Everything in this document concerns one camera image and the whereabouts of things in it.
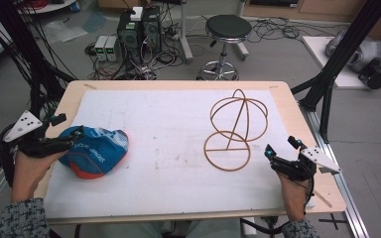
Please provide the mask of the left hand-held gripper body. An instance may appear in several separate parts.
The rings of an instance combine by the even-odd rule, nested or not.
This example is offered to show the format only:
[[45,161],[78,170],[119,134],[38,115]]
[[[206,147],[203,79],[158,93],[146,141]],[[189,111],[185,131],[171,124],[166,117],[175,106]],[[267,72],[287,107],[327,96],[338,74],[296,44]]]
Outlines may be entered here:
[[44,158],[67,151],[71,146],[66,136],[46,137],[50,125],[50,119],[42,122],[32,112],[25,110],[13,125],[4,130],[3,138],[0,139],[0,149],[17,147],[33,158]]

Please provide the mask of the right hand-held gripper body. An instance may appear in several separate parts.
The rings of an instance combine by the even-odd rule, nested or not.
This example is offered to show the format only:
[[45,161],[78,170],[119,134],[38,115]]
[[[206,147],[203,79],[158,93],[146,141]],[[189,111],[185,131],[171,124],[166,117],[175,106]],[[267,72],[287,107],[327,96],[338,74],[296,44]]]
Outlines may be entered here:
[[287,176],[290,180],[312,179],[317,172],[317,165],[320,165],[322,173],[335,175],[341,172],[341,168],[318,146],[300,150],[295,161],[278,157],[277,163],[270,163],[273,171]]

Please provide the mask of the wooden wire hat stand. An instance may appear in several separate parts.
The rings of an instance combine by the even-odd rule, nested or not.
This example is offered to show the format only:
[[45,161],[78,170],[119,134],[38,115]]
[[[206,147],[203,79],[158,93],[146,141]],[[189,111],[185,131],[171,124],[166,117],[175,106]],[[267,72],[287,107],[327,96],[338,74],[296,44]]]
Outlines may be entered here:
[[268,131],[269,109],[261,100],[235,89],[212,105],[209,122],[214,132],[203,144],[206,160],[218,170],[236,172],[251,159],[250,143]]

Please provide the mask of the person's left hand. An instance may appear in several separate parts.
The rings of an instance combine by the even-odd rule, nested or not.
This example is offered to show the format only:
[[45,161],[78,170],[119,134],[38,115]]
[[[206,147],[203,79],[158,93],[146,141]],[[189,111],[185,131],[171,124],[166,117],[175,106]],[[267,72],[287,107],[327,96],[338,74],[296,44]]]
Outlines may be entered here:
[[23,152],[17,152],[11,201],[20,202],[33,198],[39,182],[49,167],[64,154],[65,151],[37,159],[28,157]]

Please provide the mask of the person's right hand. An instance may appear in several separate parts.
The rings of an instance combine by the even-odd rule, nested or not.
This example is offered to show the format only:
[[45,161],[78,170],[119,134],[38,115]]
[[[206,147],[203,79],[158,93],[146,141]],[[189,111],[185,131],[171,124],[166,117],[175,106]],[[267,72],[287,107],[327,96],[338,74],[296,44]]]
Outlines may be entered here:
[[278,178],[281,183],[282,196],[289,220],[303,220],[305,218],[305,202],[310,183],[307,180],[292,181],[282,174],[278,174]]

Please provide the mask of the wooden table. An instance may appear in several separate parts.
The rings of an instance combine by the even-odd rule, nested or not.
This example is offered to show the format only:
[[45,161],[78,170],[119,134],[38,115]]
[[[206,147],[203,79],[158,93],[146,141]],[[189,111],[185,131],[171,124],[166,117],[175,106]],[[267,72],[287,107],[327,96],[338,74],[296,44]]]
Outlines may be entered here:
[[[292,95],[289,86],[283,81],[193,81],[193,80],[79,80],[68,85],[58,110],[65,114],[66,120],[59,126],[49,130],[49,136],[58,135],[65,128],[76,125],[73,119],[78,111],[81,98],[89,90],[235,90],[242,89],[244,93],[248,90],[268,90],[272,93],[273,99],[277,105],[279,114],[284,123],[289,136],[295,136],[302,140],[306,145],[311,146],[315,140],[305,121],[297,103]],[[52,175],[51,171],[37,194],[44,199],[49,188],[49,182]],[[96,223],[96,222],[132,222],[132,221],[155,221],[155,220],[180,220],[180,219],[204,219],[219,217],[245,217],[245,216],[263,216],[279,215],[283,213],[284,206],[281,209],[267,209],[265,211],[240,211],[229,214],[227,212],[216,212],[211,215],[206,213],[196,213],[191,215],[153,215],[150,218],[142,216],[133,217],[95,217],[95,218],[74,218],[69,221],[53,222],[53,224],[75,224],[75,223]]]

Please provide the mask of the thin wooden stick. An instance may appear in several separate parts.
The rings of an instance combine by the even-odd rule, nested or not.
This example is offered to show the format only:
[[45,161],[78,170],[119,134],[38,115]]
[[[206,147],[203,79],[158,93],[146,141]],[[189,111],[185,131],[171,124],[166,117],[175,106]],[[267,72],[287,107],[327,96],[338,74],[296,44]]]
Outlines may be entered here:
[[332,204],[323,195],[321,195],[317,190],[314,189],[314,195],[319,198],[327,207],[332,208]]

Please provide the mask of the grey bench power supply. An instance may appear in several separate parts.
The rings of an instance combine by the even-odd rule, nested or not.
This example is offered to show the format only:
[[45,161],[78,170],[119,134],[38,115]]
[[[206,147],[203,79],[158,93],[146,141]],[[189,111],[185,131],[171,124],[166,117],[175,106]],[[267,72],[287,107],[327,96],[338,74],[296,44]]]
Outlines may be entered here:
[[109,61],[118,61],[119,44],[115,36],[109,36],[105,44],[106,56]]
[[107,39],[108,39],[107,36],[99,36],[95,45],[94,45],[96,56],[97,56],[97,59],[99,61],[106,61],[107,60],[107,56],[106,56],[106,53],[104,50]]

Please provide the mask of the clear plastic sheet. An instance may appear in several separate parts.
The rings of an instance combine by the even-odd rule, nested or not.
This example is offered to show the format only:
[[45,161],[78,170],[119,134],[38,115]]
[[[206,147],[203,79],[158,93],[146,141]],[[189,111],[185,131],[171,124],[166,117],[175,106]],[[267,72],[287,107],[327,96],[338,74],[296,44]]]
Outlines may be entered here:
[[53,21],[45,25],[44,32],[50,44],[68,42],[87,34],[82,27],[68,27],[63,21]]

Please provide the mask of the white floor board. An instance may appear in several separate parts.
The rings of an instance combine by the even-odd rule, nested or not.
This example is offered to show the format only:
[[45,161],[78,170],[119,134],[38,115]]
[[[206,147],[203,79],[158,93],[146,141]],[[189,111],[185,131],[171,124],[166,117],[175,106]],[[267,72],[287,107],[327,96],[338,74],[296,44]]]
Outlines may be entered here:
[[[324,67],[328,61],[325,55],[325,46],[331,37],[303,36],[303,42],[307,49],[316,59],[320,67]],[[367,89],[367,86],[358,79],[358,74],[345,66],[335,80],[334,87],[337,89]]]

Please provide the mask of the black device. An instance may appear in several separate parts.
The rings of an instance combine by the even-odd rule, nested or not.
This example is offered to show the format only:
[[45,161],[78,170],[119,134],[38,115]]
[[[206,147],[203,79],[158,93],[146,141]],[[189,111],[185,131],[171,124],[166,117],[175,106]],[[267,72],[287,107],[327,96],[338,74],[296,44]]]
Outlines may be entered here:
[[381,61],[373,59],[360,71],[358,79],[370,89],[381,88]]

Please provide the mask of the white desk leg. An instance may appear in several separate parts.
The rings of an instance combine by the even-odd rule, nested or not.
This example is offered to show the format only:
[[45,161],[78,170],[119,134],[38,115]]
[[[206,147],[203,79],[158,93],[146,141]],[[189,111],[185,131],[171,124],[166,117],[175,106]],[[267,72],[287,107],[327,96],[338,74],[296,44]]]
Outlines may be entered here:
[[183,49],[185,63],[191,63],[193,61],[193,55],[191,47],[187,39],[187,0],[180,0],[181,6],[181,32],[180,42]]
[[[236,12],[235,14],[239,17],[243,16],[243,10],[245,6],[246,0],[238,0],[237,7],[236,7]],[[246,58],[249,56],[249,52],[247,51],[246,47],[244,46],[243,43],[238,43],[236,45],[236,49],[240,52],[241,54],[241,59],[246,60]]]

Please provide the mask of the black computer tower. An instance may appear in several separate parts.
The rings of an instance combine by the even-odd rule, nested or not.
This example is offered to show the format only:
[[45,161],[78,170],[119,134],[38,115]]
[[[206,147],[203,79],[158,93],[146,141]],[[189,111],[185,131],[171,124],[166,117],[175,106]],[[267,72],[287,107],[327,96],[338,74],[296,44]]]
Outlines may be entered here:
[[124,53],[134,63],[141,63],[140,49],[143,42],[143,25],[141,21],[131,20],[131,10],[125,10],[119,19],[117,35]]
[[162,50],[160,7],[149,7],[142,18],[147,51],[158,54]]

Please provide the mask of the grey robot shell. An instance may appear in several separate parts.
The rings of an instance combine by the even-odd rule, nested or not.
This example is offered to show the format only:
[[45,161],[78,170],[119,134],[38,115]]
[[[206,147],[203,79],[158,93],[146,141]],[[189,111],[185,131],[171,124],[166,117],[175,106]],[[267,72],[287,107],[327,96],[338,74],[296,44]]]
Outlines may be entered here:
[[[341,30],[327,43],[325,47],[325,55],[327,57],[330,57],[333,54],[345,34],[346,31]],[[366,38],[350,57],[347,65],[351,70],[360,72],[373,60],[378,60],[381,65],[381,43]]]

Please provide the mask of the white round table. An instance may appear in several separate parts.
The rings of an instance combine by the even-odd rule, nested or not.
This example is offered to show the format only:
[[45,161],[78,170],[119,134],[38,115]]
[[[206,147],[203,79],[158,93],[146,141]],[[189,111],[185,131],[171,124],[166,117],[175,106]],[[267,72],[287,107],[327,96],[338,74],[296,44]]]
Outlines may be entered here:
[[54,12],[76,4],[77,0],[22,0],[17,5],[19,13],[42,14]]

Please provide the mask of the black round stool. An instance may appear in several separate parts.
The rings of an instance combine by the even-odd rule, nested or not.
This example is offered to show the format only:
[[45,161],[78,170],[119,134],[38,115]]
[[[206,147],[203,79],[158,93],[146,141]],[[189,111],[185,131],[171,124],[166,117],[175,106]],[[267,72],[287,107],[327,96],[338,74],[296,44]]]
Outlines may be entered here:
[[217,15],[205,23],[205,32],[212,38],[211,46],[222,43],[219,60],[210,61],[198,72],[197,80],[238,80],[235,66],[227,62],[227,48],[246,41],[252,31],[250,23],[236,15]]

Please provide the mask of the white box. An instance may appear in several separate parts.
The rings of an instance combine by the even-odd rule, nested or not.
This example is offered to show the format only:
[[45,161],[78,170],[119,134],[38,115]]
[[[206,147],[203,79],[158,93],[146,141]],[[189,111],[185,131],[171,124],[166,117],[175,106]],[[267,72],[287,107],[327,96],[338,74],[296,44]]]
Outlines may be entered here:
[[132,8],[132,13],[130,15],[130,20],[133,22],[139,22],[143,17],[143,8],[140,6],[135,6]]

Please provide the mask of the aluminium rail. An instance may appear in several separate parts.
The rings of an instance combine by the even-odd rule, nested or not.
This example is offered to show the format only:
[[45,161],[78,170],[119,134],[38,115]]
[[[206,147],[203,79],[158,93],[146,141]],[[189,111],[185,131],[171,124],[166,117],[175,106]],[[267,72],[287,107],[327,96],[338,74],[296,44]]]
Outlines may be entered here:
[[[337,159],[331,148],[331,145],[327,143],[324,139],[324,136],[319,133],[320,120],[318,115],[314,111],[309,111],[303,107],[301,107],[301,112],[303,113],[307,124],[311,129],[312,135],[315,138],[317,145],[324,151],[327,156],[330,157],[333,162],[337,164]],[[352,234],[352,237],[370,238],[343,174],[338,173],[333,177],[345,203],[345,209],[342,214],[347,221],[347,225]]]

